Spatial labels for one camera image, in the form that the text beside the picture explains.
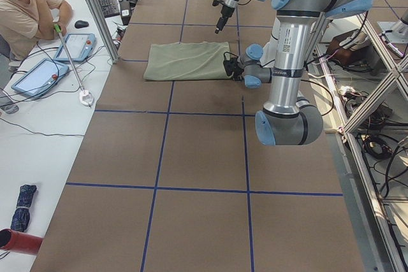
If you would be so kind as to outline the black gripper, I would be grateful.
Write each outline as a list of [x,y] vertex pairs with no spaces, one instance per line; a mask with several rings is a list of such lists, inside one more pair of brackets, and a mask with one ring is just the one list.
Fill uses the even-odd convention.
[[215,27],[216,34],[219,34],[224,29],[224,26],[226,25],[228,19],[233,16],[234,11],[235,11],[234,8],[229,7],[225,4],[222,6],[221,17],[217,21],[217,24]]
[[244,70],[238,65],[235,64],[233,67],[233,80],[243,80],[243,72]]

